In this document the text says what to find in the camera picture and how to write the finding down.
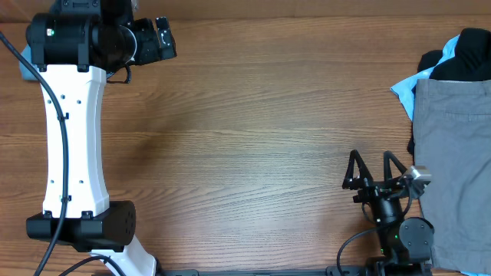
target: wooden table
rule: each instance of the wooden table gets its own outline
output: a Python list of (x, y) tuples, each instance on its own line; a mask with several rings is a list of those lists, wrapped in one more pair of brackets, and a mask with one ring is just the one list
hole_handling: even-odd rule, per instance
[[(350, 150), (376, 178), (385, 150), (412, 162), (410, 121), (389, 87), (414, 74), (422, 54), (462, 28), (491, 28), (491, 18), (171, 25), (178, 58), (134, 67), (131, 84), (106, 86), (106, 186), (111, 199), (135, 203), (137, 236), (165, 268), (221, 271), (334, 265), (342, 242), (370, 227), (354, 192), (341, 189)], [(25, 28), (0, 25), (19, 50)], [(0, 274), (30, 275), (47, 246), (25, 234), (47, 182), (44, 105), (39, 84), (21, 80), (3, 47), (0, 64)], [(342, 263), (378, 252), (375, 235), (361, 238)], [(85, 256), (57, 246), (46, 275)]]

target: light blue fabric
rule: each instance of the light blue fabric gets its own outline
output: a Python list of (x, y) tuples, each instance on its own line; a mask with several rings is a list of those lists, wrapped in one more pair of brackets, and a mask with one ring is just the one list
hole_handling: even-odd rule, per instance
[[(25, 46), (25, 49), (22, 51), (22, 57), (24, 57), (27, 61), (29, 61), (29, 63), (34, 66), (34, 68), (38, 69), (38, 67), (36, 65), (33, 65), (32, 64), (32, 59), (31, 59), (31, 47), (29, 47), (29, 45)], [(29, 70), (19, 61), (18, 62), (18, 66), (20, 67), (21, 69), (21, 75), (22, 75), (22, 78), (26, 81), (37, 81), (38, 79), (36, 79), (36, 77), (31, 73), (29, 72)]]
[[(443, 48), (443, 56), (438, 61), (438, 64), (455, 57), (455, 46), (457, 45), (458, 40), (459, 40), (459, 35), (457, 35), (455, 38), (450, 39), (445, 44), (445, 47)], [(409, 116), (410, 120), (413, 120), (413, 110), (414, 110), (413, 88), (416, 86), (417, 80), (430, 78), (433, 69), (434, 67), (423, 70), (420, 73), (415, 74), (414, 76), (408, 77), (407, 79), (400, 81), (399, 83), (395, 84), (393, 87), (390, 88), (392, 92), (394, 92), (397, 96), (399, 96), (399, 100), (404, 106), (404, 109), (406, 110), (406, 113)]]
[(472, 273), (472, 272), (464, 272), (464, 271), (461, 271), (460, 273), (465, 274), (467, 276), (489, 276), (489, 275), (486, 275), (486, 274), (479, 274), (479, 273)]

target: gray shorts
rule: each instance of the gray shorts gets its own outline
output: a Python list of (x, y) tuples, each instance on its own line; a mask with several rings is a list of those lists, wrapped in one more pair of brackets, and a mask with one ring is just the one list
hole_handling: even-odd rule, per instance
[(413, 132), (434, 267), (491, 274), (491, 80), (419, 80)]

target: black cloth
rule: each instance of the black cloth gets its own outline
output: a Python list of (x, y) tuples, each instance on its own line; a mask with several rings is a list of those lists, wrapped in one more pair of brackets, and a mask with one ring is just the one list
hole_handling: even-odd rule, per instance
[(442, 56), (443, 56), (442, 50), (433, 50), (422, 55), (420, 63), (417, 65), (417, 72), (420, 73), (423, 70), (436, 66), (438, 64), (438, 61), (440, 61), (440, 59), (442, 58)]
[[(439, 81), (491, 80), (491, 32), (487, 30), (463, 29), (455, 46), (455, 57), (438, 64), (442, 56), (441, 50), (429, 51), (421, 56), (417, 66), (418, 73), (436, 65), (430, 79)], [(414, 156), (414, 137), (412, 135), (407, 144), (407, 151)]]

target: cable clip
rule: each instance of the cable clip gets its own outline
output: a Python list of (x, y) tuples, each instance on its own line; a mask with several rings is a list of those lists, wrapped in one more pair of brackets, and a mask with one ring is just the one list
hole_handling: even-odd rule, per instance
[(57, 117), (60, 122), (68, 120), (70, 117), (70, 114), (67, 112), (67, 114), (64, 117)]
[(102, 261), (102, 262), (103, 262), (104, 264), (106, 264), (106, 263), (109, 261), (110, 256), (104, 256), (104, 257), (106, 257), (106, 258), (103, 258), (103, 261)]
[(70, 202), (71, 201), (71, 195), (69, 195), (68, 197), (61, 198), (60, 201), (61, 201), (61, 203)]

